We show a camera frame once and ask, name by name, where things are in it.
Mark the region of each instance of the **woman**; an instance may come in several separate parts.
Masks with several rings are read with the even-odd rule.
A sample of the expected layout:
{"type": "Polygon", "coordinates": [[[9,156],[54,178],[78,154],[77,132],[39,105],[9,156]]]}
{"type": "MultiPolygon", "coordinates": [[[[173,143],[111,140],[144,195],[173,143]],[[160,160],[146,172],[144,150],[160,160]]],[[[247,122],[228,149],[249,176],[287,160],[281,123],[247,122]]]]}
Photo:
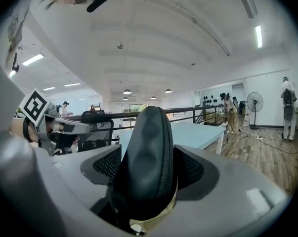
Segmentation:
{"type": "Polygon", "coordinates": [[[229,132],[232,134],[236,133],[238,127],[237,124],[237,108],[235,106],[234,100],[229,96],[229,93],[222,93],[221,98],[223,99],[223,109],[225,112],[229,113],[228,127],[229,132]]]}

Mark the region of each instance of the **ceiling light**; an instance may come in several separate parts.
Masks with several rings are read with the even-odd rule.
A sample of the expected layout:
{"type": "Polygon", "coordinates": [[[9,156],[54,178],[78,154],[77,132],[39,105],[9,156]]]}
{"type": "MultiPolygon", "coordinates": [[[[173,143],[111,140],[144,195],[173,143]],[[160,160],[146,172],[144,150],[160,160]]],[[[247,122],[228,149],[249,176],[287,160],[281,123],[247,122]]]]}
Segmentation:
{"type": "Polygon", "coordinates": [[[32,57],[31,59],[29,59],[28,61],[25,61],[22,65],[24,66],[28,66],[29,64],[40,60],[41,58],[43,58],[44,56],[40,53],[38,55],[36,55],[35,57],[32,57]]]}
{"type": "Polygon", "coordinates": [[[125,89],[124,94],[131,94],[131,91],[129,89],[125,89]]]}
{"type": "Polygon", "coordinates": [[[15,74],[16,74],[16,71],[12,70],[12,71],[10,72],[10,74],[9,74],[9,77],[12,77],[12,76],[15,75],[15,74]]]}
{"type": "Polygon", "coordinates": [[[66,84],[64,86],[65,87],[68,87],[68,86],[75,86],[75,85],[81,85],[81,84],[78,82],[78,83],[66,84]]]}
{"type": "Polygon", "coordinates": [[[55,89],[55,87],[46,88],[46,89],[43,89],[43,90],[50,90],[50,89],[55,89]]]}
{"type": "Polygon", "coordinates": [[[255,28],[255,32],[256,32],[256,38],[257,38],[257,47],[261,48],[263,46],[262,43],[262,28],[261,26],[257,26],[255,28]]]}

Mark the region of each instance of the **white ceiling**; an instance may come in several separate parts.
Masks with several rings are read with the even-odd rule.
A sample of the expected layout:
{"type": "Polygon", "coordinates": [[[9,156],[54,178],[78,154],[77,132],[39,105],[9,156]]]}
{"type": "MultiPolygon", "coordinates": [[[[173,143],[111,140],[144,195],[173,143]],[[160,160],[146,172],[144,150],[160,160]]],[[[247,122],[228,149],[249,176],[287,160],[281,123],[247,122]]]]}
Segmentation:
{"type": "Polygon", "coordinates": [[[262,52],[256,25],[262,25],[262,49],[279,47],[286,35],[287,18],[274,0],[254,0],[254,19],[240,0],[108,0],[93,13],[86,12],[88,4],[45,11],[39,1],[30,6],[18,61],[38,52],[45,58],[21,68],[14,81],[29,87],[85,82],[111,101],[121,101],[126,88],[137,100],[161,99],[166,88],[213,85],[212,68],[225,71],[226,62],[262,52]]]}

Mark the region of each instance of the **table leg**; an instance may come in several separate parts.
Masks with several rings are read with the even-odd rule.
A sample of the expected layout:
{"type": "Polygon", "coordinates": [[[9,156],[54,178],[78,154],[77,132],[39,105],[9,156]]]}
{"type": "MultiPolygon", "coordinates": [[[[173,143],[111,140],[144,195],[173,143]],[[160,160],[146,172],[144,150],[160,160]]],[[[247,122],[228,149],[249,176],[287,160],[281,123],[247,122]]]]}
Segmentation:
{"type": "Polygon", "coordinates": [[[220,155],[221,153],[222,141],[223,141],[223,134],[218,138],[217,149],[216,149],[217,155],[220,155]]]}

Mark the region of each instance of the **man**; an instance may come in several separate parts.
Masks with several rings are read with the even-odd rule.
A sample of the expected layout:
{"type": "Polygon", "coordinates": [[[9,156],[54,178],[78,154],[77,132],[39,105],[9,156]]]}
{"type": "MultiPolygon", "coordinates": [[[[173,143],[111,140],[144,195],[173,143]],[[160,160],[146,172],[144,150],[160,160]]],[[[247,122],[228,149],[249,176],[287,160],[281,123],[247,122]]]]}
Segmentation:
{"type": "Polygon", "coordinates": [[[68,109],[66,108],[69,105],[68,102],[64,101],[62,107],[60,108],[60,115],[61,116],[68,116],[68,115],[72,115],[73,113],[69,113],[68,109]]]}
{"type": "Polygon", "coordinates": [[[289,126],[291,126],[291,132],[289,140],[294,140],[295,127],[296,127],[296,112],[295,112],[295,91],[293,85],[288,81],[287,77],[283,78],[281,86],[281,98],[283,98],[284,104],[284,132],[283,139],[287,141],[289,134],[289,126]]]}

